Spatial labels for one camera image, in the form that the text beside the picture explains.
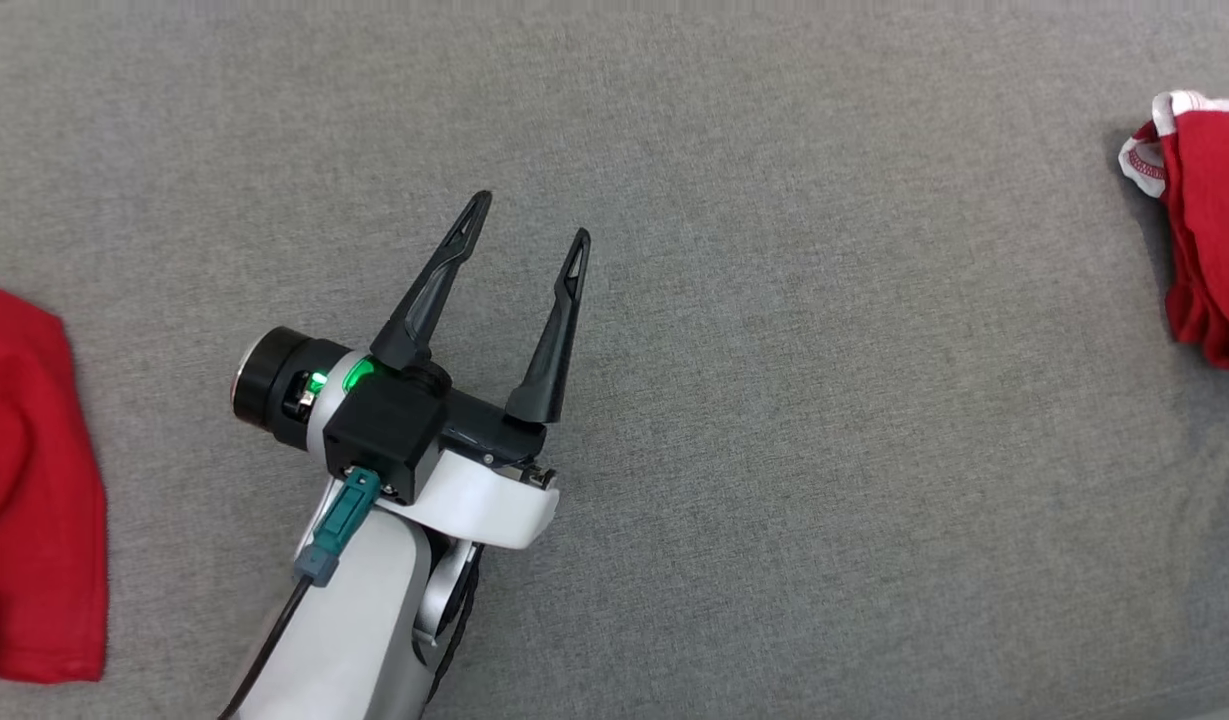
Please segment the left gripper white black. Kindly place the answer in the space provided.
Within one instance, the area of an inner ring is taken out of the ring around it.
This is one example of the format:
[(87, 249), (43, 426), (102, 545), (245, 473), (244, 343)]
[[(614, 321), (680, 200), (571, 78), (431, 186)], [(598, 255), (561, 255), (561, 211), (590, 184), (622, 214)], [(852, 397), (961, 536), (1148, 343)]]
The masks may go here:
[(367, 351), (289, 328), (254, 342), (234, 381), (234, 413), (306, 451), (345, 487), (379, 478), (375, 507), (434, 533), (522, 550), (554, 518), (559, 493), (538, 468), (562, 415), (591, 236), (578, 229), (522, 382), (505, 407), (451, 386), (430, 343), (460, 265), (492, 208), (481, 190), (451, 224)]

